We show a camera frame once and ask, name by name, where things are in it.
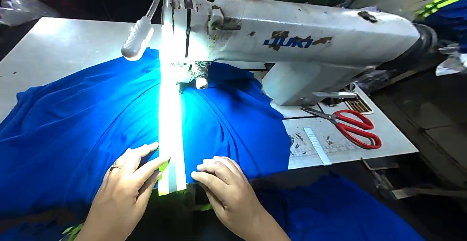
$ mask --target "scissor blade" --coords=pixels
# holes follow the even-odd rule
[[[327,113],[322,113],[320,111],[317,111],[315,109],[309,108],[309,107],[302,107],[302,111],[309,113],[309,114],[314,114],[316,116],[319,116],[324,119],[329,119],[329,120],[334,120],[334,117],[332,114],[327,114]]]

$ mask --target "white table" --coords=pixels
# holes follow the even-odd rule
[[[31,86],[45,85],[79,70],[121,56],[133,23],[91,21],[66,18],[41,18],[38,23],[0,62],[0,119],[16,104],[16,93]],[[161,26],[153,25],[151,48],[159,48]],[[262,63],[233,62],[243,69],[264,68]],[[363,93],[359,95],[374,113],[367,115],[375,125],[372,133],[382,140],[380,149],[361,149],[346,138],[329,121],[321,118],[287,119],[309,114],[299,107],[276,107],[284,114],[284,125],[294,144],[291,146],[289,169],[323,165],[304,127],[312,128],[331,163],[417,152],[413,144]],[[346,109],[344,104],[324,107],[326,113]]]

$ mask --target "red scissors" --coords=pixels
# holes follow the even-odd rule
[[[364,149],[378,149],[378,148],[381,147],[381,139],[378,136],[376,136],[375,134],[363,131],[363,130],[371,130],[375,126],[370,121],[370,119],[368,119],[367,117],[365,117],[363,114],[361,114],[359,112],[352,111],[352,110],[340,110],[340,111],[337,111],[337,112],[335,112],[333,114],[327,114],[327,113],[319,112],[319,111],[314,110],[314,109],[309,108],[309,107],[303,107],[302,110],[307,112],[307,113],[314,114],[314,115],[316,115],[318,117],[329,120],[332,124],[336,125],[337,130],[339,130],[348,140],[350,140],[354,144],[356,144],[356,145],[358,145],[358,146],[360,146],[360,147],[362,147]],[[352,119],[352,118],[349,118],[349,117],[346,117],[346,116],[343,116],[341,113],[353,114],[354,116],[358,117],[362,122],[359,122],[358,120],[355,120],[355,119]],[[363,130],[357,129],[355,127],[351,127],[351,126],[349,126],[347,124],[336,122],[336,119],[339,119],[339,120],[344,121],[346,123],[353,124],[353,125],[355,125],[355,126],[357,126],[359,128],[362,128]],[[366,137],[366,138],[368,138],[368,139],[370,139],[372,141],[372,144],[364,143],[364,142],[358,140],[357,138],[355,138],[354,136],[352,136],[350,133]]]

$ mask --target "blue cloth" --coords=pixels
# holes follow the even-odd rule
[[[158,141],[159,68],[159,52],[147,49],[136,62],[121,57],[17,94],[0,124],[0,217],[59,207],[85,216],[125,149]],[[253,74],[213,63],[208,80],[181,100],[188,183],[213,155],[236,160],[248,178],[287,170],[283,116]]]
[[[459,43],[459,53],[467,53],[467,0],[459,0],[426,17],[441,38]]]
[[[28,222],[0,234],[0,241],[59,241],[66,227],[55,222],[31,224]]]
[[[256,194],[292,241],[423,240],[400,216],[338,176],[321,177],[307,187]]]

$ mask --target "hand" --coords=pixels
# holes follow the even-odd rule
[[[76,240],[125,240],[146,210],[157,170],[167,159],[156,158],[138,166],[141,157],[157,149],[158,143],[128,149],[109,168],[92,202],[85,224]]]
[[[247,241],[290,240],[262,207],[240,166],[227,157],[203,160],[191,177],[206,191],[219,220]]]

